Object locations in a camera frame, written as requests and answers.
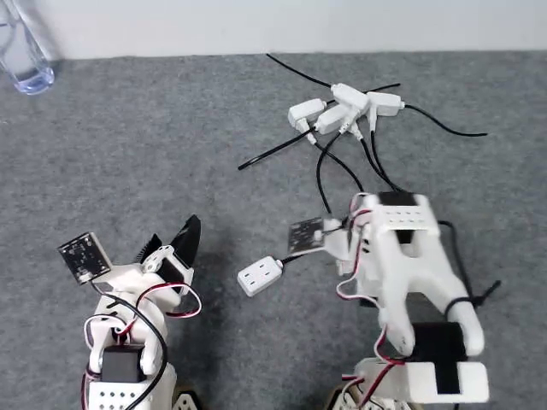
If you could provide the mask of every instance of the gray carpet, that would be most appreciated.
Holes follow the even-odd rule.
[[[458,226],[475,289],[504,281],[479,313],[491,402],[462,408],[543,407],[547,53],[282,57],[326,81],[400,81],[407,103],[491,134],[456,137],[405,110],[380,119],[379,151],[395,181]],[[295,136],[287,109],[328,99],[328,90],[264,56],[70,61],[58,70],[40,97],[0,84],[2,408],[79,405],[81,326],[97,296],[74,282],[56,246],[94,231],[126,263],[191,213],[204,225],[195,282],[204,310],[169,323],[180,380],[211,410],[321,407],[340,374],[372,353],[374,312],[334,295],[326,255],[295,261],[276,285],[244,295],[236,272],[285,256],[287,226],[324,211],[309,144],[244,172],[237,165]],[[353,139],[334,151],[367,190],[385,189]],[[351,180],[331,161],[324,175],[341,214]],[[410,305],[413,319],[438,318],[423,302]]]

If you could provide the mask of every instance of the wire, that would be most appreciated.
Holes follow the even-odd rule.
[[[379,348],[384,344],[386,335],[387,335],[387,325],[384,325],[382,327],[382,332],[379,334],[379,337],[376,340],[376,343],[374,344],[374,354],[376,354],[376,357],[378,357],[384,363],[387,363],[390,365],[398,365],[398,366],[404,365],[404,360],[392,359],[391,357],[388,357],[380,353]]]
[[[359,402],[357,405],[357,408],[363,407],[367,402],[370,400],[370,398],[373,396],[374,392],[378,388],[379,384],[382,383],[382,380],[384,380],[387,373],[393,368],[395,365],[386,365],[382,371],[379,373],[378,377],[374,380],[372,386],[370,386],[370,389],[368,389],[367,394],[363,397],[363,399]]]
[[[458,234],[456,227],[454,226],[454,224],[452,224],[452,222],[448,220],[439,220],[438,224],[448,226],[450,228],[450,242],[452,243],[452,253],[454,254],[454,259],[456,260],[463,286],[468,293],[468,296],[457,297],[456,299],[450,301],[450,303],[446,306],[446,308],[444,309],[444,317],[448,320],[448,313],[457,303],[469,302],[473,305],[474,308],[482,306],[485,303],[485,300],[502,285],[502,281],[496,280],[482,295],[476,296],[473,292],[473,287],[471,285],[471,278],[469,277],[468,270],[463,264],[462,254],[460,253],[460,249],[458,247]]]
[[[288,141],[285,141],[284,143],[281,143],[280,145],[276,146],[276,147],[273,147],[272,149],[269,149],[268,151],[260,154],[260,155],[257,155],[255,156],[254,158],[251,158],[250,160],[248,160],[247,162],[244,162],[243,164],[241,164],[239,167],[238,167],[238,170],[239,171],[242,171],[244,170],[245,168],[253,165],[254,163],[260,161],[260,160],[263,160],[264,158],[268,158],[270,155],[272,154],[275,154],[276,152],[278,151],[281,151],[283,148],[286,148],[288,147],[289,145],[293,145],[294,143],[297,143],[298,141],[300,141],[302,138],[304,138],[306,135],[308,135],[310,132],[312,132],[314,129],[313,128],[310,128],[309,130],[307,130],[306,132],[303,132],[302,134],[299,134],[297,135],[296,137],[294,138],[291,138],[289,139]]]
[[[81,401],[81,406],[82,406],[82,410],[87,410],[88,408],[88,402],[87,402],[87,388],[89,387],[89,383],[88,381],[91,380],[98,380],[99,379],[99,375],[96,374],[96,373],[93,373],[90,368],[89,368],[89,364],[88,366],[85,368],[85,372],[84,374],[82,375],[82,383],[81,383],[81,386],[80,386],[80,390],[79,390],[79,395],[80,395],[80,401]]]
[[[463,264],[462,254],[460,253],[460,248],[458,246],[458,232],[454,224],[449,220],[440,220],[438,221],[439,225],[448,226],[450,228],[450,242],[452,244],[452,253],[454,254],[454,259],[458,266],[458,271],[460,272],[460,277],[462,278],[463,286],[469,294],[471,299],[474,298],[473,287],[471,286],[471,279],[469,278],[468,270]]]
[[[284,266],[287,263],[290,263],[290,262],[295,261],[296,259],[299,259],[299,258],[302,258],[302,257],[303,257],[303,255],[287,256],[286,258],[280,260],[279,262],[281,262],[281,264]]]
[[[311,75],[307,75],[305,73],[303,73],[302,71],[298,71],[296,70],[295,68],[285,64],[284,62],[282,62],[281,60],[278,60],[277,58],[275,58],[274,56],[272,56],[271,54],[266,54],[266,57],[268,58],[271,58],[272,60],[274,60],[275,62],[277,62],[280,66],[283,66],[285,67],[287,70],[289,71],[292,71],[294,74],[297,74],[301,77],[304,77],[305,79],[308,79],[309,81],[312,81],[316,84],[319,84],[319,85],[322,85],[326,88],[331,88],[331,85],[326,83],[325,81],[321,81],[320,79],[316,79],[314,77],[312,77]]]
[[[169,288],[184,288],[188,290],[188,292],[191,293],[196,298],[197,308],[190,312],[185,312],[185,313],[166,312],[165,313],[166,316],[169,316],[171,318],[176,318],[176,319],[188,319],[188,318],[193,318],[194,316],[197,316],[201,313],[203,308],[201,298],[196,293],[196,291],[189,284],[186,284],[185,282],[170,282],[167,284],[155,284],[154,286],[149,287],[147,290],[145,290],[143,293],[140,294],[140,296],[137,298],[137,302],[135,303],[135,307],[138,308],[138,305],[140,304],[140,302],[149,294],[154,293],[157,290],[169,289]],[[129,324],[122,331],[118,332],[118,334],[120,336],[127,335],[129,331],[132,329],[133,325],[135,324],[135,321],[136,319],[133,319],[131,322],[129,322]]]
[[[125,327],[127,326],[127,322],[122,319],[122,318],[119,318],[117,316],[114,316],[113,314],[106,314],[106,313],[100,313],[100,314],[94,314],[93,316],[90,316],[89,318],[87,318],[87,320],[84,322],[84,339],[85,339],[85,344],[87,345],[87,347],[91,350],[93,349],[93,343],[90,342],[90,336],[89,336],[89,326],[91,324],[91,322],[95,319],[106,319],[106,321],[108,322],[109,320],[111,319],[115,319],[115,320],[119,320],[122,324],[121,327],[117,328],[117,329],[125,329]]]
[[[319,150],[321,151],[325,151],[325,147],[323,147],[321,144],[319,143],[314,143],[314,146],[317,147]],[[361,184],[361,181],[359,180],[359,178],[355,175],[355,173],[353,171],[351,171],[350,167],[348,167],[342,160],[340,160],[335,154],[331,154],[330,152],[326,152],[326,154],[331,157],[333,160],[335,160],[352,178],[353,180],[355,181],[356,185],[357,185],[357,188],[359,189],[359,191],[363,191],[363,187],[362,187],[362,184]]]
[[[374,131],[370,132],[370,145],[373,149],[373,157],[374,157],[374,160],[376,161],[376,165],[378,166],[378,170],[384,175],[385,181],[387,182],[387,184],[390,187],[394,188],[395,190],[406,192],[406,190],[404,190],[399,185],[391,181],[391,178],[387,176],[387,173],[385,172],[384,167],[382,167],[382,163],[380,162],[379,156],[378,156],[378,150],[376,149],[376,132]]]
[[[319,160],[317,160],[317,165],[315,166],[315,178],[317,179],[317,188],[319,189],[319,194],[321,195],[321,199],[323,200],[323,203],[325,204],[326,211],[330,214],[331,207],[328,204],[328,200],[325,196],[325,191],[323,190],[323,183],[321,182],[321,165],[323,164],[323,160],[325,159],[326,154],[328,153],[328,150],[332,147],[332,145],[336,142],[336,140],[341,136],[342,134],[338,132],[332,139],[326,144],[325,149],[321,152],[321,155],[319,155]]]
[[[416,107],[412,104],[404,104],[405,108],[413,109],[414,111],[419,112],[422,115],[425,115],[428,119],[433,121],[435,124],[443,128],[445,131],[449,132],[450,134],[459,135],[462,137],[486,137],[488,135],[488,132],[459,132],[455,131],[452,128],[449,128],[445,124],[443,124],[441,121],[437,120],[435,117],[433,117],[432,114],[429,114],[426,110],[421,109],[420,107]]]
[[[106,296],[110,299],[112,299],[114,302],[119,303],[124,308],[128,308],[133,313],[135,313],[139,319],[143,320],[143,322],[150,328],[152,333],[154,333],[160,342],[160,346],[162,348],[162,363],[160,364],[160,368],[157,371],[157,374],[154,376],[148,387],[143,391],[143,393],[137,397],[133,403],[131,403],[129,406],[125,408],[125,410],[134,410],[135,407],[137,407],[151,392],[152,390],[157,386],[157,384],[162,379],[163,373],[165,372],[165,368],[168,365],[168,346],[165,343],[165,339],[163,338],[162,334],[159,330],[152,324],[152,322],[149,321],[149,319],[142,314],[136,307],[134,307],[131,303],[128,301],[125,301],[121,299],[118,296],[111,295],[110,293],[105,293],[102,290],[100,290],[93,281],[90,282],[93,289],[102,296]]]
[[[351,387],[363,383],[365,381],[365,378],[360,378],[358,376],[349,376],[349,378],[350,381],[342,388],[340,395],[342,396],[342,400],[344,401],[346,407],[358,409],[360,407],[350,407],[349,403],[345,400],[345,395]]]
[[[355,218],[357,218],[358,216],[364,215],[364,214],[368,214],[368,213],[370,213],[369,210],[363,209],[360,213],[357,213]],[[365,228],[364,228],[364,225],[363,225],[363,227],[361,229],[361,233],[359,234],[359,238],[358,238],[359,242],[358,242],[357,247],[356,247],[356,258],[355,258],[355,261],[353,263],[353,271],[351,273],[351,276],[350,276],[350,278],[348,278],[346,280],[343,280],[342,282],[340,282],[336,286],[336,294],[338,295],[338,297],[340,297],[341,299],[344,299],[345,301],[354,301],[354,300],[358,300],[358,299],[364,299],[364,300],[369,301],[370,303],[372,303],[378,310],[380,310],[381,306],[379,305],[378,301],[376,299],[374,299],[373,297],[368,296],[368,295],[359,295],[359,294],[348,295],[348,294],[346,294],[342,291],[342,287],[344,285],[352,282],[353,280],[355,280],[355,278],[357,276],[357,273],[359,272],[359,264],[360,264],[360,259],[361,259],[361,246],[359,246],[359,244],[362,241],[364,230],[365,230]]]
[[[374,401],[372,399],[372,397],[370,399],[368,399],[368,401],[370,401],[371,403],[373,403],[376,407],[379,407],[380,410],[385,410],[385,407],[382,406],[381,404],[379,404],[377,401]]]
[[[402,190],[399,186],[393,184],[377,167],[376,164],[374,164],[373,158],[370,155],[370,150],[368,149],[367,142],[365,141],[365,138],[362,138],[361,140],[361,146],[363,150],[365,151],[365,156],[367,157],[367,161],[380,178],[384,180],[393,190]]]

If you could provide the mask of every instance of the white power adapter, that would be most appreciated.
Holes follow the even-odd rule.
[[[256,261],[238,273],[238,283],[248,297],[256,295],[281,277],[283,264],[272,256]]]

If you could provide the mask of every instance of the white plug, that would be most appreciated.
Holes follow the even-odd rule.
[[[291,126],[296,128],[299,120],[313,121],[325,111],[326,102],[320,98],[304,101],[289,108],[288,119]]]
[[[366,94],[346,84],[335,84],[331,87],[331,91],[334,99],[348,108],[348,112],[338,129],[343,134],[359,117],[365,114],[370,106],[370,99]]]
[[[238,273],[238,283],[248,297],[265,290],[281,277],[283,264],[272,256],[256,261]]]
[[[306,132],[309,130],[308,121],[315,120],[326,107],[326,102],[320,98],[301,102],[298,105],[293,105],[289,108],[289,114],[287,115],[289,123],[293,128],[296,128],[299,132]],[[317,143],[312,132],[306,135],[310,144]]]
[[[342,125],[342,121],[344,121],[347,114],[347,107],[341,104],[335,105],[319,116],[314,128],[318,133],[323,135],[336,131]]]
[[[404,108],[404,102],[401,97],[395,94],[384,92],[368,92],[370,107],[367,111],[367,118],[370,131],[376,131],[376,120],[378,116],[392,117]]]

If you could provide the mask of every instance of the black cable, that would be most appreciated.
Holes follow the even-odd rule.
[[[381,87],[371,88],[370,90],[363,90],[361,92],[363,94],[367,94],[368,92],[377,92],[377,91],[387,90],[388,88],[399,87],[399,86],[401,86],[401,83],[393,83],[388,85],[382,85]],[[326,105],[330,105],[335,102],[336,100],[329,100],[326,102]]]
[[[308,79],[309,81],[312,81],[316,84],[319,84],[319,85],[323,85],[324,87],[326,88],[331,88],[331,85],[326,83],[325,81],[321,81],[320,79],[316,79],[310,75],[307,75],[307,74],[304,74],[302,71],[298,71],[296,70],[295,68],[292,68],[291,66],[288,66],[287,64],[285,64],[284,62],[282,62],[281,60],[278,60],[277,58],[275,58],[274,56],[272,56],[271,54],[266,54],[267,57],[271,58],[272,60],[274,60],[275,62],[277,62],[280,66],[283,66],[285,67],[287,70],[289,71],[292,71],[294,74],[298,74],[299,76],[301,77],[304,77],[305,79]]]
[[[295,261],[296,259],[302,258],[303,255],[297,255],[297,256],[287,256],[286,258],[282,259],[280,262],[284,265],[287,263],[290,263],[292,261]]]
[[[460,272],[460,277],[462,278],[463,286],[468,293],[468,296],[457,297],[456,299],[450,301],[450,303],[446,306],[446,309],[444,310],[444,317],[448,319],[448,313],[457,303],[469,302],[473,305],[474,308],[479,308],[480,306],[482,306],[485,303],[485,300],[502,285],[502,281],[495,281],[482,295],[475,296],[473,292],[473,287],[471,286],[471,279],[469,277],[468,270],[463,264],[462,254],[460,253],[460,249],[458,247],[458,236],[456,227],[454,226],[454,224],[452,224],[452,222],[448,220],[440,220],[438,224],[448,226],[450,228],[452,253],[454,254],[454,259],[456,260],[458,271]]]
[[[367,142],[365,141],[365,138],[361,139],[361,146],[363,150],[365,151],[365,156],[367,157],[367,161],[380,178],[384,180],[386,184],[388,184],[393,190],[403,190],[398,185],[393,184],[377,167],[376,164],[374,164],[373,157],[370,155],[370,150],[368,149]]]
[[[341,135],[342,134],[340,132],[337,132],[337,134],[334,137],[332,137],[332,139],[326,144],[325,149],[321,152],[321,155],[319,155],[319,160],[317,160],[317,165],[315,167],[315,178],[317,179],[317,188],[319,189],[319,194],[321,195],[321,199],[323,200],[323,203],[325,204],[326,211],[329,214],[331,213],[331,207],[328,204],[328,200],[326,199],[326,196],[325,196],[325,191],[323,190],[323,184],[321,182],[321,165],[329,149],[332,147],[332,145],[336,142],[336,140]]]
[[[150,330],[156,335],[158,341],[160,342],[160,346],[162,347],[162,363],[160,364],[160,369],[158,370],[156,376],[152,379],[149,386],[143,391],[143,393],[137,397],[133,403],[131,403],[129,406],[125,407],[125,410],[133,410],[135,407],[137,407],[151,392],[152,390],[157,386],[158,383],[160,383],[160,380],[162,379],[163,373],[165,372],[165,368],[168,365],[168,346],[165,343],[165,339],[163,338],[162,334],[159,330],[148,320],[144,314],[142,314],[136,307],[134,307],[131,303],[128,301],[124,301],[118,296],[110,295],[109,293],[105,293],[102,290],[100,290],[93,281],[90,282],[93,289],[102,296],[107,296],[116,303],[119,303],[124,308],[128,308],[131,310],[139,319],[141,319],[149,328]]]
[[[315,147],[317,147],[319,150],[321,151],[325,151],[325,148],[319,144],[319,143],[315,143],[314,144]],[[361,181],[359,180],[359,178],[355,175],[355,173],[353,171],[351,171],[350,167],[348,167],[342,160],[340,160],[335,154],[331,154],[330,152],[326,152],[326,154],[328,156],[330,156],[333,160],[335,160],[352,178],[353,180],[355,181],[356,185],[357,185],[357,189],[359,190],[359,192],[363,192],[364,189],[362,187],[362,184],[361,184]]]
[[[444,318],[448,320],[448,313],[450,313],[450,310],[457,303],[460,303],[460,302],[469,302],[473,305],[474,308],[480,308],[482,305],[484,305],[488,296],[490,296],[501,285],[502,285],[502,281],[497,280],[490,286],[490,288],[488,288],[485,291],[485,293],[483,293],[480,296],[475,296],[475,297],[464,296],[464,297],[457,297],[456,299],[451,300],[450,303],[444,309],[444,313],[443,313]]]
[[[452,243],[452,253],[454,254],[454,259],[458,266],[458,271],[460,272],[460,277],[462,278],[463,286],[468,292],[468,295],[471,299],[474,299],[473,287],[471,286],[471,279],[469,278],[468,270],[463,264],[462,254],[460,253],[460,248],[458,246],[458,232],[454,224],[449,220],[440,220],[439,225],[447,226],[450,228],[450,241]]]
[[[238,170],[241,171],[251,165],[253,165],[254,163],[260,161],[260,160],[263,160],[264,158],[267,158],[269,157],[270,155],[272,154],[275,154],[276,152],[278,151],[281,151],[283,148],[286,148],[288,147],[289,145],[292,145],[294,143],[297,143],[298,141],[300,141],[302,138],[304,138],[306,135],[308,135],[310,132],[312,132],[314,129],[313,128],[310,128],[309,130],[307,130],[306,132],[303,132],[302,134],[299,134],[297,135],[296,137],[294,138],[291,138],[290,140],[288,141],[285,141],[284,143],[281,143],[280,145],[278,145],[277,147],[273,147],[272,149],[269,149],[268,151],[260,154],[260,155],[257,155],[255,156],[254,158],[251,158],[250,160],[248,160],[247,162],[244,162],[243,164],[241,164],[239,167],[238,167]]]
[[[377,401],[375,401],[374,399],[368,399],[368,401],[370,401],[371,403],[373,403],[376,407],[378,407],[380,410],[385,410],[385,407],[380,405]]]
[[[382,174],[384,175],[385,181],[388,183],[388,185],[391,188],[394,188],[394,190],[400,190],[400,191],[405,192],[406,190],[404,190],[399,185],[397,185],[393,181],[391,181],[391,178],[387,176],[387,173],[385,172],[384,167],[382,167],[382,163],[380,162],[379,156],[378,156],[378,150],[376,148],[376,132],[374,132],[374,131],[370,132],[370,145],[373,149],[373,157],[374,157],[374,160],[376,161],[376,165],[378,166],[378,170],[380,172],[382,172]]]
[[[445,131],[449,132],[450,134],[460,135],[462,137],[486,137],[488,135],[487,132],[459,132],[459,131],[454,131],[453,129],[447,127],[441,121],[439,121],[435,117],[433,117],[432,114],[429,114],[426,110],[421,109],[420,107],[416,107],[415,105],[412,105],[412,104],[404,104],[404,107],[413,109],[414,111],[417,111],[422,115],[425,115],[428,119],[433,121],[435,124],[437,124],[438,126],[443,128]]]

